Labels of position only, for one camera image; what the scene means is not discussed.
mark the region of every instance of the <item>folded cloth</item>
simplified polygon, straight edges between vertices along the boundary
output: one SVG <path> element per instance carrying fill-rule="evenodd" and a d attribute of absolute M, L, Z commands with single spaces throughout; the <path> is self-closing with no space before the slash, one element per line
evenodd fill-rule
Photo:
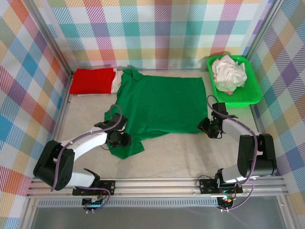
<path fill-rule="evenodd" d="M 149 76 L 125 69 L 116 104 L 128 119 L 125 132 L 132 137 L 130 146 L 109 147 L 121 159 L 142 152 L 144 139 L 168 133 L 198 133 L 198 124 L 207 117 L 202 78 Z M 109 111 L 105 120 L 110 120 Z"/>
<path fill-rule="evenodd" d="M 228 55 L 212 64 L 215 86 L 219 91 L 232 94 L 237 87 L 243 87 L 247 80 L 244 63 L 238 65 Z"/>
<path fill-rule="evenodd" d="M 122 71 L 116 68 L 77 69 L 73 75 L 70 94 L 78 96 L 117 93 Z"/>

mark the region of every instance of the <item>crumpled white cloth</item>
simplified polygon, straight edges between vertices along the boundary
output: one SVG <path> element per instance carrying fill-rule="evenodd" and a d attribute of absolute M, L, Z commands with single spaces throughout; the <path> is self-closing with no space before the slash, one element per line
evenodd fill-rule
<path fill-rule="evenodd" d="M 237 87 L 243 87 L 247 80 L 244 63 L 238 65 L 228 55 L 212 64 L 215 86 L 219 91 L 232 94 Z"/>

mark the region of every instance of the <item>plaid wall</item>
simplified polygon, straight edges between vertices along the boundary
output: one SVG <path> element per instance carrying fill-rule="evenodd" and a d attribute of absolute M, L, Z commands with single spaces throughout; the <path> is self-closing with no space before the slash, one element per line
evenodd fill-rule
<path fill-rule="evenodd" d="M 19 222 L 67 81 L 21 0 L 0 0 L 0 229 Z"/>
<path fill-rule="evenodd" d="M 254 107 L 272 134 L 279 173 L 305 228 L 305 0 L 286 0 L 252 62 L 263 91 Z"/>
<path fill-rule="evenodd" d="M 246 54 L 273 0 L 34 0 L 71 69 L 206 68 Z"/>

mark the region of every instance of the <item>floor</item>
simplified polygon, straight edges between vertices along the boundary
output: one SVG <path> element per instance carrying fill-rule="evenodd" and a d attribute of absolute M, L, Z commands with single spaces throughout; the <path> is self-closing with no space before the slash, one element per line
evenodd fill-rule
<path fill-rule="evenodd" d="M 213 94 L 208 72 L 191 70 L 142 73 L 168 77 L 202 77 L 206 94 Z M 115 101 L 116 94 L 71 96 L 61 140 L 85 133 L 95 123 L 104 121 L 104 113 Z M 250 107 L 227 110 L 256 130 Z M 88 168 L 104 178 L 197 177 L 202 174 L 214 176 L 218 169 L 237 162 L 238 143 L 228 135 L 223 135 L 218 140 L 209 139 L 204 133 L 168 134 L 142 143 L 144 152 L 124 160 L 96 147 L 76 160 L 74 168 Z"/>

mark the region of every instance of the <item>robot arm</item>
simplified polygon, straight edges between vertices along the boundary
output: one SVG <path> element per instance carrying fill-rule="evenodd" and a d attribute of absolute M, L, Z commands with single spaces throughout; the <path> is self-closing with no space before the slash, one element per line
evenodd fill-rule
<path fill-rule="evenodd" d="M 228 116 L 225 103 L 215 103 L 212 107 Z M 269 176 L 276 173 L 275 149 L 271 135 L 255 133 L 253 137 L 248 130 L 234 120 L 224 118 L 215 112 L 212 112 L 212 116 L 212 121 L 208 118 L 201 121 L 198 129 L 207 133 L 210 138 L 219 138 L 218 135 L 223 133 L 228 134 L 239 143 L 237 163 L 231 167 L 219 169 L 215 175 L 218 188 L 234 186 L 238 181 L 248 177 L 254 157 L 254 137 L 258 142 L 258 156 L 251 177 Z M 229 117 L 237 118 L 235 115 L 229 115 Z"/>
<path fill-rule="evenodd" d="M 109 143 L 112 147 L 129 146 L 131 144 L 131 136 L 124 133 L 127 126 L 127 118 L 124 116 L 122 116 L 120 123 L 118 123 L 114 129 L 105 132 L 98 132 L 113 126 L 119 121 L 119 117 L 120 115 L 116 113 L 110 121 L 95 124 L 89 131 L 91 132 L 91 135 L 85 135 L 84 137 L 81 137 L 82 135 L 80 135 L 79 140 L 73 142 L 64 149 L 60 160 L 55 190 L 74 186 L 91 187 L 95 181 L 100 179 L 97 174 L 88 169 L 73 169 L 74 161 L 81 155 L 105 143 Z M 62 142 L 56 142 L 54 140 L 49 141 L 43 149 L 43 152 L 34 168 L 34 176 L 41 179 L 49 186 L 52 186 L 54 183 L 55 165 L 59 152 L 65 145 L 67 145 L 67 143 L 72 142 L 73 139 Z"/>

